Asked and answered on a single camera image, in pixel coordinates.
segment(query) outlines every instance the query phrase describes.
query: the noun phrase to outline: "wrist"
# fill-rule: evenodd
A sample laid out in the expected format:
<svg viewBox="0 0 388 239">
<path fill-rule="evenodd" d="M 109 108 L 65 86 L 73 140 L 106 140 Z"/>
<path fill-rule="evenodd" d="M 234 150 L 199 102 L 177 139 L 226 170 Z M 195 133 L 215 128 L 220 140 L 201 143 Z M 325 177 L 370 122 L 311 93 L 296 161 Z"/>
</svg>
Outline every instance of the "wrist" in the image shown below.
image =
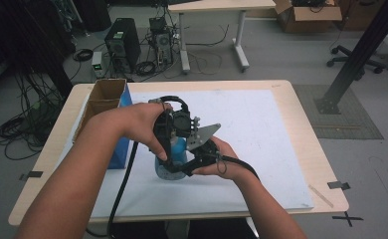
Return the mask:
<svg viewBox="0 0 388 239">
<path fill-rule="evenodd" d="M 244 187 L 259 179 L 250 170 L 243 168 L 232 179 L 238 187 Z"/>
<path fill-rule="evenodd" d="M 98 114 L 91 118 L 90 123 L 116 139 L 125 136 L 130 124 L 129 119 L 125 117 L 125 112 L 119 109 Z"/>
</svg>

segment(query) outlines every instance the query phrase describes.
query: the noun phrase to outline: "black device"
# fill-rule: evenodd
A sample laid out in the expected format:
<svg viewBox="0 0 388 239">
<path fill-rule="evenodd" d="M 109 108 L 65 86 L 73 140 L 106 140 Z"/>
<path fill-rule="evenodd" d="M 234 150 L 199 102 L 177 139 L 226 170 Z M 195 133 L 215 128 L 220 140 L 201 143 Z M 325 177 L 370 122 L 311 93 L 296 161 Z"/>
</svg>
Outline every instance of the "black device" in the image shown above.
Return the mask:
<svg viewBox="0 0 388 239">
<path fill-rule="evenodd" d="M 149 23 L 157 66 L 172 64 L 172 31 L 166 27 L 165 18 L 150 18 Z"/>
<path fill-rule="evenodd" d="M 220 161 L 231 161 L 238 163 L 249 169 L 259 178 L 254 169 L 246 162 L 222 155 L 216 144 L 210 139 L 211 136 L 220 128 L 219 123 L 198 127 L 200 124 L 199 118 L 191 119 L 187 104 L 175 96 L 166 96 L 154 100 L 150 103 L 177 102 L 181 104 L 181 110 L 174 111 L 165 110 L 156 120 L 153 132 L 157 140 L 166 151 L 167 160 L 159 163 L 164 166 L 169 172 L 175 173 L 182 171 L 188 176 L 192 176 L 192 171 L 198 167 L 208 166 Z M 186 138 L 186 149 L 193 155 L 194 159 L 182 165 L 175 165 L 172 160 L 171 153 L 171 138 L 172 135 Z"/>
<path fill-rule="evenodd" d="M 164 17 L 149 18 L 150 31 L 153 34 L 160 33 L 166 28 L 166 19 Z"/>
<path fill-rule="evenodd" d="M 165 30 L 162 33 L 153 35 L 157 65 L 167 65 L 173 63 L 172 56 L 172 33 Z"/>
<path fill-rule="evenodd" d="M 107 5 L 104 0 L 72 0 L 88 31 L 106 30 L 111 25 Z"/>
<path fill-rule="evenodd" d="M 124 73 L 132 73 L 141 53 L 135 21 L 117 18 L 104 38 L 113 65 L 120 64 Z"/>
</svg>

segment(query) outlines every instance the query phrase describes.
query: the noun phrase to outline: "metal bracket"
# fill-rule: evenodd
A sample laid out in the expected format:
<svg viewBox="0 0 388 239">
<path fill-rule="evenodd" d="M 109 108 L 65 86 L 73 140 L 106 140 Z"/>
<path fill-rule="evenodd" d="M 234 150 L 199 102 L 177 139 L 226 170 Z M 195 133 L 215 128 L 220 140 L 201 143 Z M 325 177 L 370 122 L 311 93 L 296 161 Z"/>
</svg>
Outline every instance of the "metal bracket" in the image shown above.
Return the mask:
<svg viewBox="0 0 388 239">
<path fill-rule="evenodd" d="M 340 109 L 337 104 L 323 99 L 314 99 L 315 106 L 320 114 L 323 115 L 340 115 Z"/>
<path fill-rule="evenodd" d="M 219 123 L 199 127 L 194 130 L 189 137 L 187 137 L 187 150 L 193 150 L 204 143 L 221 127 Z"/>
</svg>

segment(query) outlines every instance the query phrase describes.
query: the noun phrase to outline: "white paper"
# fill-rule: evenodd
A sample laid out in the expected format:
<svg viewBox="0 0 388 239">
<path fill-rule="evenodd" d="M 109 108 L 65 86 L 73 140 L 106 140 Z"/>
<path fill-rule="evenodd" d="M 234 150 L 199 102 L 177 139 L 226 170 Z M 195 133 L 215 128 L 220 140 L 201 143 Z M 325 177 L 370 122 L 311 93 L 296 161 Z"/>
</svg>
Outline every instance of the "white paper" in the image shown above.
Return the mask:
<svg viewBox="0 0 388 239">
<path fill-rule="evenodd" d="M 262 184 L 283 208 L 313 207 L 271 91 L 131 93 L 134 104 L 163 96 L 182 99 L 191 118 L 201 119 L 200 126 L 220 123 L 222 127 L 215 135 L 227 141 L 240 159 L 255 169 Z M 175 110 L 180 109 L 180 104 L 172 105 Z M 107 171 L 92 217 L 109 216 L 124 173 L 123 169 Z M 140 144 L 116 216 L 245 211 L 248 209 L 244 198 L 230 180 L 198 175 L 176 181 L 160 179 L 154 171 L 154 155 Z"/>
</svg>

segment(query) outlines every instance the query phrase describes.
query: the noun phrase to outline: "cardboard box on floor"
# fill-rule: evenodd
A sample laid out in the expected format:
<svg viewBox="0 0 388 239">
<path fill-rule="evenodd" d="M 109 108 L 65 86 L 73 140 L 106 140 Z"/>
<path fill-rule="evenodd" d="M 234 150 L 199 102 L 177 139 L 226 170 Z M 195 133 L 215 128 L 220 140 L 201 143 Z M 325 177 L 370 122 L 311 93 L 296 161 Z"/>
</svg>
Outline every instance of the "cardboard box on floor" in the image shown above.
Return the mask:
<svg viewBox="0 0 388 239">
<path fill-rule="evenodd" d="M 129 90 L 124 79 L 97 80 L 89 95 L 79 126 L 74 134 L 73 141 L 77 140 L 89 119 L 102 112 L 119 107 L 121 97 L 124 97 L 123 106 L 132 104 Z M 124 168 L 128 152 L 129 139 L 121 138 L 116 144 L 108 169 Z"/>
<path fill-rule="evenodd" d="M 294 7 L 290 0 L 274 0 L 278 22 L 287 33 L 326 32 L 332 21 L 341 21 L 340 8 L 327 0 L 321 8 Z"/>
<path fill-rule="evenodd" d="M 385 0 L 336 0 L 342 21 L 335 22 L 343 31 L 365 31 L 384 4 Z"/>
</svg>

